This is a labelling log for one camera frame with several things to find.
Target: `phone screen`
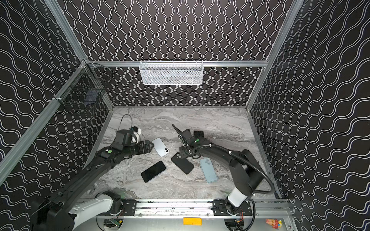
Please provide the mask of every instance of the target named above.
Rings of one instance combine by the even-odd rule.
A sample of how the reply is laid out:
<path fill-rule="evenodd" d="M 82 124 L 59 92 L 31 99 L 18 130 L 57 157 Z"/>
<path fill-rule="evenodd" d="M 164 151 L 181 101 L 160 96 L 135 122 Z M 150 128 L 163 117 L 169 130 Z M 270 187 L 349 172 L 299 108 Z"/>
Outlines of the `phone screen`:
<path fill-rule="evenodd" d="M 159 161 L 155 163 L 153 166 L 145 170 L 141 173 L 141 177 L 144 180 L 144 182 L 148 182 L 154 177 L 156 177 L 158 174 L 166 170 L 166 166 L 164 166 L 164 163 L 162 161 Z"/>

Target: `white smartphone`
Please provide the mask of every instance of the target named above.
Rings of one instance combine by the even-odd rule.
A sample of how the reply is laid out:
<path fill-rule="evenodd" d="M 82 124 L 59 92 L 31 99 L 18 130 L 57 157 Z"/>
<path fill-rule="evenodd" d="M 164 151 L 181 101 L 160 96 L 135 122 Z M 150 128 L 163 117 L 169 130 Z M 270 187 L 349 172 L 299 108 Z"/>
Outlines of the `white smartphone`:
<path fill-rule="evenodd" d="M 154 149 L 158 153 L 160 157 L 164 157 L 167 153 L 169 153 L 168 148 L 164 145 L 163 141 L 158 137 L 152 141 L 154 144 Z"/>

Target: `light blue phone case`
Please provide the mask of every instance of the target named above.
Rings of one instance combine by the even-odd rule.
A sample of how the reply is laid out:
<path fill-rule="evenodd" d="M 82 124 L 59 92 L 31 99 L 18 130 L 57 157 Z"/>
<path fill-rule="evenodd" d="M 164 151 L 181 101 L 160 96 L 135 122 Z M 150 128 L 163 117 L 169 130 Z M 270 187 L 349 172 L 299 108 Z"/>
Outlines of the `light blue phone case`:
<path fill-rule="evenodd" d="M 213 168 L 210 158 L 201 159 L 201 169 L 203 171 L 204 178 L 207 183 L 211 183 L 218 180 L 215 169 Z"/>

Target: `wire basket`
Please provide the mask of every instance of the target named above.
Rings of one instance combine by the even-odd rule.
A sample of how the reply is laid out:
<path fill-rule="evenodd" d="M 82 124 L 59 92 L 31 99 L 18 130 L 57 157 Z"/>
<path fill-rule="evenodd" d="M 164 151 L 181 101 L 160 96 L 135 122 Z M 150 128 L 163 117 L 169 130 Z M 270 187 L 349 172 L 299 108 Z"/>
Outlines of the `wire basket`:
<path fill-rule="evenodd" d="M 57 100 L 73 116 L 93 116 L 102 102 L 113 71 L 98 64 L 88 64 Z"/>
<path fill-rule="evenodd" d="M 203 60 L 141 60 L 139 71 L 147 85 L 200 85 Z"/>

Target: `white mesh basket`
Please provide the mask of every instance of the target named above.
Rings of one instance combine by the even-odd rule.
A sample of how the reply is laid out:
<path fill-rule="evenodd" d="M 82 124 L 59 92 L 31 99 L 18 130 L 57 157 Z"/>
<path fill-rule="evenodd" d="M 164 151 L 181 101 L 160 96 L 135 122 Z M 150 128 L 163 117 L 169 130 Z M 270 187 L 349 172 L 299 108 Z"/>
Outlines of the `white mesh basket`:
<path fill-rule="evenodd" d="M 203 60 L 141 60 L 139 66 L 148 85 L 200 85 L 203 70 Z"/>

